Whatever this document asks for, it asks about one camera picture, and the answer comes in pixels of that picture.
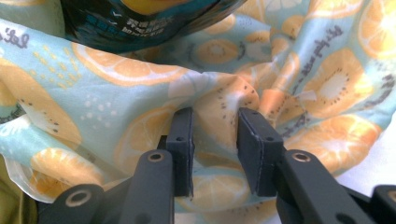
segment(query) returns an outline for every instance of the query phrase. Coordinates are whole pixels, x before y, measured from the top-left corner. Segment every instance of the fabric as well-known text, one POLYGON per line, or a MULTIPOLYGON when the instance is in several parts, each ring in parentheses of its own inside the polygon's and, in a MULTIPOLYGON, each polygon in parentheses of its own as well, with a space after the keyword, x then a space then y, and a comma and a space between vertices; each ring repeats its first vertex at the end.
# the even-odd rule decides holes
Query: fabric
POLYGON ((43 202, 81 183, 108 189, 192 106, 194 197, 177 198, 177 220, 263 223, 276 210, 250 195, 237 109, 261 112, 287 149, 314 153, 335 175, 358 164, 396 107, 395 9, 391 0, 248 0, 134 59, 1 20, 0 153, 43 202))
POLYGON ((0 156, 0 223, 36 223, 36 219, 35 201, 9 179, 4 159, 0 156))

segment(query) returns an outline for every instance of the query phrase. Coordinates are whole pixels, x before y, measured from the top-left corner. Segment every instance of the clamp jaw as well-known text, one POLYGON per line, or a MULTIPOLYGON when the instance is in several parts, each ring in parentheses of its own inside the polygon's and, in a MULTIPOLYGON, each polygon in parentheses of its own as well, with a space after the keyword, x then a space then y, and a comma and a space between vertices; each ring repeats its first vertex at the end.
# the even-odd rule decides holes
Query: clamp jaw
MULTIPOLYGON (((282 223, 396 222, 396 186, 378 186, 372 198, 347 189, 313 154, 286 150, 260 113, 240 108, 238 118, 238 158, 251 192, 276 197, 282 223)), ((191 108, 177 111, 170 133, 140 157, 133 177, 107 192, 75 186, 41 204, 38 223, 174 223, 174 197, 193 193, 192 121, 191 108)))

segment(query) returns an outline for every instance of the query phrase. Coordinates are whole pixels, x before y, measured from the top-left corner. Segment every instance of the kiwi pattern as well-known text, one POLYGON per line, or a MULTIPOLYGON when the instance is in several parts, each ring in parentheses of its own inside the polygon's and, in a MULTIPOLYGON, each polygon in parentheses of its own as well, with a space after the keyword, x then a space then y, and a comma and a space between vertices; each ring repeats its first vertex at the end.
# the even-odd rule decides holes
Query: kiwi pattern
POLYGON ((49 203, 80 183, 108 189, 192 106, 194 197, 176 210, 195 220, 185 223, 263 223, 275 203, 250 196, 238 108, 258 110, 287 148, 316 153, 333 173, 353 167, 396 110, 394 10, 247 0, 203 31, 122 56, 0 20, 0 153, 27 167, 14 181, 49 203))

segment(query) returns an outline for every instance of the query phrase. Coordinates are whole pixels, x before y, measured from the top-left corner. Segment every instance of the metal rivet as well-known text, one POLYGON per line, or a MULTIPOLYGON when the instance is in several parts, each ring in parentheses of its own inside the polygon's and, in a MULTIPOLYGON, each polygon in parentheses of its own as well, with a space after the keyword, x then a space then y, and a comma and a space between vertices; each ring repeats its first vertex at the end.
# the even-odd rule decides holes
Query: metal rivet
POLYGON ((163 158, 164 158, 164 155, 159 152, 154 152, 154 153, 151 153, 148 155, 148 160, 152 161, 152 162, 162 161, 163 158))
POLYGON ((70 194, 66 199, 66 205, 69 207, 78 207, 90 200, 92 194, 86 189, 79 189, 70 194))
POLYGON ((388 191, 388 196, 396 203, 396 190, 388 191))
POLYGON ((297 161, 301 161, 301 162, 309 162, 311 161, 311 158, 303 153, 300 152, 296 152, 292 155, 292 157, 297 160, 297 161))

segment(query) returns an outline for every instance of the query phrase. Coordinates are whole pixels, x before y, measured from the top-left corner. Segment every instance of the green fabric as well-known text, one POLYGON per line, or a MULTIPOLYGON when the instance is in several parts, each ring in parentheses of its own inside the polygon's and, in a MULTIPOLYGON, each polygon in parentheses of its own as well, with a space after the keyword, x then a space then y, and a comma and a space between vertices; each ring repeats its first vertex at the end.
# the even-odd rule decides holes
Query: green fabric
POLYGON ((0 224, 31 224, 37 221, 35 201, 12 182, 0 156, 0 224))

